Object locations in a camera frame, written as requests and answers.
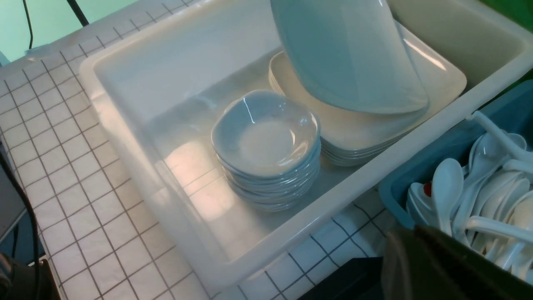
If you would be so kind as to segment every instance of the white tile countertop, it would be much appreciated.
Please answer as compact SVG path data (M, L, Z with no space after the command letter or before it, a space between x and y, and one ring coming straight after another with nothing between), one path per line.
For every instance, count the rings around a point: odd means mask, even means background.
M79 81L83 59L176 12L171 0L0 81L0 128L64 299L296 299L353 257L379 256L377 191L238 286L209 295L144 205Z

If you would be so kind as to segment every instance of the plastic tray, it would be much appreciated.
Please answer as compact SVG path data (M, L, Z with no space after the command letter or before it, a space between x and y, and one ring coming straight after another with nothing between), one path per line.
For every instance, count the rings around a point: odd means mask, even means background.
M532 104L533 81L525 81L481 111L500 128L523 135L528 145L532 145ZM402 226L415 226L415 221L405 211L407 190L411 183L431 181L439 163L447 158L466 165L470 148L483 133L485 130L476 122L462 121L381 181L381 200Z
M361 169L324 164L305 200L276 214L234 198L209 141L227 104L270 89L281 45L268 0L199 2L82 63L110 141L209 290L264 267L533 67L531 34L477 1L390 3L474 87Z

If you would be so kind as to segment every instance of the tile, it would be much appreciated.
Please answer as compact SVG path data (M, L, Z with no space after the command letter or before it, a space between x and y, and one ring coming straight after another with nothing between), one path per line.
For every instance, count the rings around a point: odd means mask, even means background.
M351 240L347 240L333 251L330 257L337 263L337 265L342 266L352 258L366 256Z
M76 244L61 250L53 255L52 259L54 260L54 266L61 281L67 280L72 275L87 267L83 261L82 253Z
M92 108L82 111L81 113L75 115L74 118L76 119L76 122L82 131L85 131L98 124L96 116L93 115Z
M264 272L257 273L241 282L240 287L248 299L272 299L278 290Z
M91 231L100 227L100 223L94 214L91 206L82 208L79 212L73 214L69 218L70 227L77 239L81 239L88 235Z
M33 87L35 93L40 95L53 88L55 84L50 75L48 73L44 73L43 75L32 80L31 86Z
M48 129L33 138L33 142L39 155L43 155L46 152L52 150L53 148L59 146L58 138L55 136L55 133L52 129Z
M122 214L120 217L105 224L103 229L106 231L114 249L124 245L137 235L127 214Z
M76 179L76 175L74 174L74 170L70 165L66 165L65 167L51 174L49 177L57 194L78 182L78 179Z
M187 260L176 247L159 257L156 265L169 286L182 280L192 271Z
M302 270L287 254L278 258L266 271L280 290L284 290L303 275Z
M157 272L153 263L133 274L130 277L130 282L137 292L139 300L152 300L166 289L163 278L161 278L161 275L159 275L159 272Z
M137 231L144 232L148 228L157 224L157 219L154 217L152 212L148 210L144 202L141 202L136 207L128 211L135 228Z
M20 179L25 186L36 182L46 176L43 165L39 159L34 159L18 168Z
M141 235L152 257L158 257L174 246L161 225L156 225Z
M130 300L136 299L130 283L125 280L103 296L104 300Z
M43 238L47 241L54 241L53 243L46 243L49 250L48 255L56 254L59 250L74 243L75 241L66 220L63 220L44 230Z
M90 269L102 293L110 290L126 278L117 257L113 254L97 262Z
M13 100L15 100L17 105L22 105L36 97L35 92L29 83L26 83L16 90L12 90L11 95L13 96Z
M26 194L33 207L43 203L50 199L54 195L52 185L47 177L32 183L26 187Z
M103 171L99 171L82 180L82 186L91 202L111 191L111 186Z
M0 115L0 128L7 130L22 123L19 111L17 109L8 110Z
M150 255L140 237L118 249L117 256L128 276L151 261Z
M61 84L74 76L67 64L61 65L50 71L50 76L55 84Z
M336 270L337 266L335 266L329 258L326 258L311 271L309 271L307 276L309 276L309 279L311 279L315 284L318 284Z
M7 87L9 87L11 91L13 91L27 83L28 79L22 71L18 71L8 76L5 79L5 82L7 83Z
M70 161L74 161L82 155L86 154L87 152L91 151L83 135L78 135L75 138L66 141L63 144L63 148L65 149L67 157Z
M67 104L65 103L61 103L50 108L46 111L46 115L48 116L50 123L52 123L52 126L57 125L65 121L66 119L72 117L70 111L68 110Z
M99 125L88 129L83 133L83 135L85 135L85 138L87 139L87 142L89 143L91 149L95 149L96 147L102 145L108 140L101 126Z
M65 218L56 198L46 201L35 209L35 217L41 228L47 228Z
M7 112L8 110L15 108L15 101L11 94L5 94L0 97L0 114Z
M85 196L80 184L68 188L66 191L59 194L58 199L67 216L72 215L89 204L89 200L87 199L87 196Z
M74 167L74 172L78 175L79 180L87 178L87 176L100 169L96 158L91 152L73 161L72 167Z
M63 102L63 98L61 97L61 94L59 94L59 90L57 88L44 92L42 95L39 95L38 98L45 110L48 110L51 107Z
M142 201L139 190L132 180L118 187L117 195L126 209L130 209Z
M22 104L19 106L19 110L24 121L27 121L43 112L43 108L41 107L41 104L37 98Z
M46 69L51 70L64 64L65 60L60 52L56 52L48 57L43 58L43 63L46 66Z
M42 155L41 160L43 161L44 169L48 174L52 174L68 164L67 156L61 146Z
M33 80L40 75L46 73L46 69L44 68L43 63L39 61L35 61L30 63L28 66L24 67L24 73L26 73L26 76Z
M69 299L94 300L99 295L89 270L72 277L63 287Z
M102 198L94 201L93 208L102 224L111 221L125 211L115 192L109 192L102 196Z
M346 238L346 233L335 223L328 222L312 236L329 253Z
M22 165L37 158L37 152L30 140L11 149L11 155L15 165Z
M54 126L55 132L58 135L59 141L64 143L70 138L73 138L80 134L80 130L74 118L67 119L56 126Z
M70 112L74 115L80 113L90 105L89 99L83 92L70 97L65 100L65 102L67 103Z

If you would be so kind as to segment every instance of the white plastic tub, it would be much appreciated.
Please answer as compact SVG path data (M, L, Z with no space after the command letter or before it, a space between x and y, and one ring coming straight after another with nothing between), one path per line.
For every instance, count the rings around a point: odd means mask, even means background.
M228 103L270 88L268 62L280 42L268 0L200 2L83 62L101 124L208 289L276 258L533 67L531 34L476 1L390 4L466 74L470 90L359 170L324 164L305 201L275 214L234 197L209 142Z

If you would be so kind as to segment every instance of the black cable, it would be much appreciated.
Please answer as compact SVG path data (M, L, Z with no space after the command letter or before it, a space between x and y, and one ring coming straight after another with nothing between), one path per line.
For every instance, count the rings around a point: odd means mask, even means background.
M20 198L22 199L22 202L24 203L24 206L26 207L26 210L28 211L28 215L30 217L31 222L31 233L32 233L32 240L33 240L33 255L34 255L34 268L35 268L35 286L34 286L34 299L39 299L39 282L40 282L40 269L39 269L39 241L38 241L38 233L37 233L37 219L35 218L35 213L33 211L33 208L31 207L30 200L24 193L24 190L20 187L19 183L15 179L15 176L11 172L11 169L7 162L5 161L5 158L2 154L0 154L0 164L2 165L2 169L4 170L4 173L7 175L9 181L11 181L11 184L17 190L17 193L19 194Z
M22 3L24 3L24 11L26 12L26 20L28 21L28 29L30 30L30 46L28 49L31 49L31 47L33 47L33 30L31 29L30 13L28 12L26 0L22 0Z
M19 224L13 228L13 249L11 250L11 257L15 258L17 254L17 241L19 240Z

